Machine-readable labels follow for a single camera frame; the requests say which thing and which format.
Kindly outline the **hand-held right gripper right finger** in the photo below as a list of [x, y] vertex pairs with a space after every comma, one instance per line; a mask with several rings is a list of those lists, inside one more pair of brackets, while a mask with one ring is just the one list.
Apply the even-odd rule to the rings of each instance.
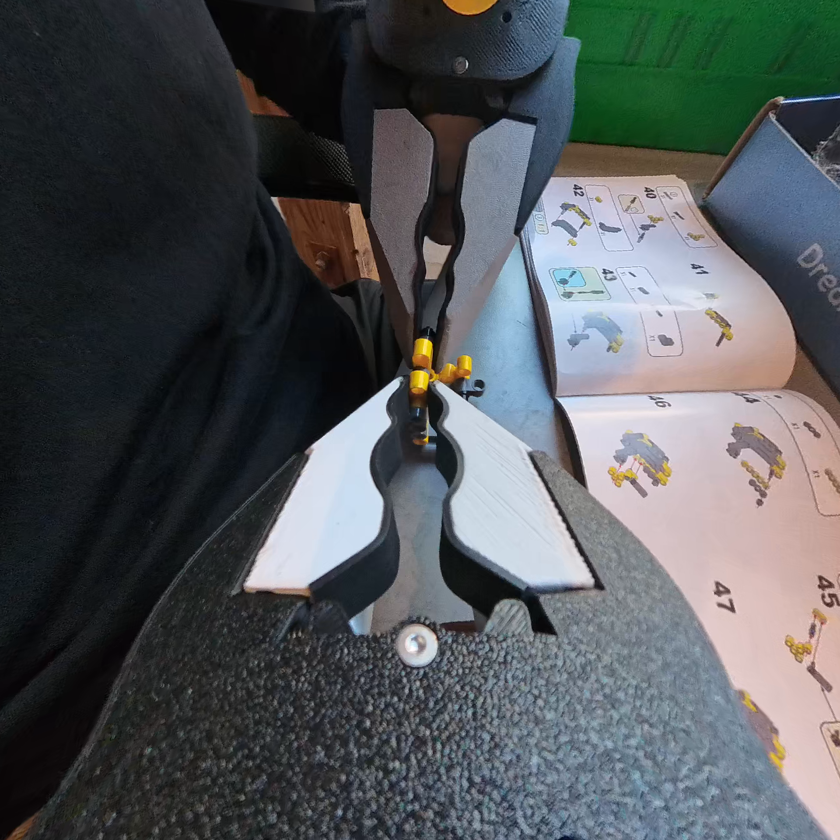
[[428, 405], [447, 483], [444, 582], [487, 620], [514, 601], [533, 632], [555, 634], [541, 599], [588, 592], [597, 577], [534, 463], [538, 452], [445, 385], [430, 386]]

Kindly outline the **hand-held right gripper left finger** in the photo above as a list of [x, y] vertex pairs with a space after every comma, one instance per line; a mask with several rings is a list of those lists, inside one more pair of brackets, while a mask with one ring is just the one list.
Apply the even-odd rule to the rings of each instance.
[[405, 380], [382, 388], [306, 452], [244, 581], [249, 593], [371, 614], [396, 579], [390, 485], [403, 462]]

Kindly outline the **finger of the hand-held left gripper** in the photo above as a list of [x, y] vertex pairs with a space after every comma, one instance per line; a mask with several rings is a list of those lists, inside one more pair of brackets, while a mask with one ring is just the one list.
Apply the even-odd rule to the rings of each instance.
[[385, 304], [403, 357], [412, 355], [426, 269], [423, 241], [434, 200], [435, 141], [406, 108], [373, 112], [366, 219]]
[[459, 193], [461, 239], [447, 267], [439, 358], [463, 353], [514, 246], [535, 131], [529, 122], [500, 119], [467, 145]]

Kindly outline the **grey yellow brick assembly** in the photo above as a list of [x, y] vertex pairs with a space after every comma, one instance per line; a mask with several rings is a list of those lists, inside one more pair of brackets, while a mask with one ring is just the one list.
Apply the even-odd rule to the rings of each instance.
[[412, 443], [424, 447], [434, 440], [429, 422], [428, 397], [433, 383], [444, 385], [466, 400], [483, 396], [486, 384], [476, 378], [472, 357], [460, 355], [456, 362], [446, 363], [436, 370], [434, 361], [436, 332], [422, 328], [413, 344], [412, 369], [408, 375], [408, 433]]

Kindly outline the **person's left hand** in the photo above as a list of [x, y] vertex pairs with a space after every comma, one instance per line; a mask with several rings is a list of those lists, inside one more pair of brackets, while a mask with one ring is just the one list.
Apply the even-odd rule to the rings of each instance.
[[433, 135], [436, 151], [434, 201], [426, 236], [439, 245], [455, 243], [454, 203], [462, 159], [472, 138], [485, 128], [478, 118], [432, 112], [423, 125]]

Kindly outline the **wooden panel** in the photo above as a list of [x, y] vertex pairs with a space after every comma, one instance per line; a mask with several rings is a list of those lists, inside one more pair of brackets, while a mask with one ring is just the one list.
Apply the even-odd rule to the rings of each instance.
[[[251, 79], [237, 74], [253, 114], [289, 117], [258, 94]], [[271, 196], [290, 231], [300, 258], [323, 285], [337, 289], [353, 280], [379, 281], [371, 240], [357, 203], [336, 203]]]

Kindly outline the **open instruction booklet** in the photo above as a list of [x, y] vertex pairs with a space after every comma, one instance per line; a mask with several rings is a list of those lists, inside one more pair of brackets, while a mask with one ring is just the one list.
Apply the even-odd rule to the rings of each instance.
[[675, 175], [552, 178], [523, 229], [588, 490], [706, 628], [770, 761], [839, 831], [839, 436], [795, 336]]

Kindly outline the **green object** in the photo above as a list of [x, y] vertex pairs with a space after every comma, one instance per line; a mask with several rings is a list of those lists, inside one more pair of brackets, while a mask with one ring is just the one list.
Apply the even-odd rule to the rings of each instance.
[[838, 93], [838, 1], [572, 1], [570, 140], [725, 154], [766, 102]]

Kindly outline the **person's dark clothing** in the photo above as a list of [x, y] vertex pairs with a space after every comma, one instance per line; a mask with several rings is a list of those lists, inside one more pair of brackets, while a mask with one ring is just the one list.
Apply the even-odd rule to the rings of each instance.
[[238, 70], [341, 139], [364, 2], [317, 9], [2, 2], [2, 837], [184, 563], [402, 362], [257, 175]]

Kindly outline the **dark blue cardboard box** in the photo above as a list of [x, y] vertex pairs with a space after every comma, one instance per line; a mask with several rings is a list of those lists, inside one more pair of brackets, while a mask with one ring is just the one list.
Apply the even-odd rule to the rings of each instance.
[[729, 244], [770, 285], [796, 338], [839, 390], [839, 186], [812, 155], [839, 124], [837, 94], [768, 101], [703, 196]]

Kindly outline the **clear plastic bags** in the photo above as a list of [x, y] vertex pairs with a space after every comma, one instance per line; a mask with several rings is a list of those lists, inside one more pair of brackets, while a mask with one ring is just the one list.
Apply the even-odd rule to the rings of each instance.
[[816, 167], [832, 182], [840, 183], [840, 126], [825, 140], [820, 141], [812, 155]]

